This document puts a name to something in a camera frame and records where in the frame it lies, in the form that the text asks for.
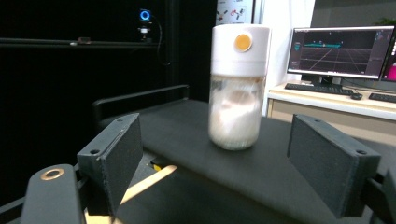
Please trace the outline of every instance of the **jar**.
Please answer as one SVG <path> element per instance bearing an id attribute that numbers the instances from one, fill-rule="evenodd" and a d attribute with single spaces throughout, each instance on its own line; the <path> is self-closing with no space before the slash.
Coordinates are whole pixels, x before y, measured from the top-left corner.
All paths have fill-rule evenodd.
<path id="1" fill-rule="evenodd" d="M 258 139 L 271 31 L 257 24 L 213 28 L 209 137 L 240 150 Z"/>

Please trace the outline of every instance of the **desk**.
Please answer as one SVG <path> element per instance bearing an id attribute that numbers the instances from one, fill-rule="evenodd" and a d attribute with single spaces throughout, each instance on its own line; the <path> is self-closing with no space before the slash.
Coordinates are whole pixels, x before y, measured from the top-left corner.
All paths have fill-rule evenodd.
<path id="1" fill-rule="evenodd" d="M 286 83 L 269 90 L 267 117 L 291 122 L 293 114 L 326 120 L 354 137 L 396 146 L 396 104 L 349 96 L 285 90 Z"/>
<path id="2" fill-rule="evenodd" d="M 296 222 L 369 223 L 369 209 L 363 217 L 336 219 L 290 164 L 287 158 L 290 123 L 262 118 L 259 140 L 252 148 L 228 151 L 210 142 L 207 119 L 208 105 L 192 100 L 143 110 L 140 114 L 143 146 L 177 167 Z M 178 190 L 182 189 L 176 185 L 170 192 L 176 194 Z M 244 213 L 243 209 L 237 207 L 234 212 Z"/>

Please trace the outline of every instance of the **white wall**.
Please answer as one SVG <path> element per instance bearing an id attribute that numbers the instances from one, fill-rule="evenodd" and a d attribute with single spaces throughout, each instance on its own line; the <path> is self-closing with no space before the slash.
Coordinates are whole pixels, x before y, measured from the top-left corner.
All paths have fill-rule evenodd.
<path id="1" fill-rule="evenodd" d="M 262 0 L 262 20 L 259 22 L 272 29 L 270 60 L 265 85 L 264 107 L 266 116 L 268 89 L 300 76 L 287 75 L 291 29 L 309 27 L 315 0 Z"/>

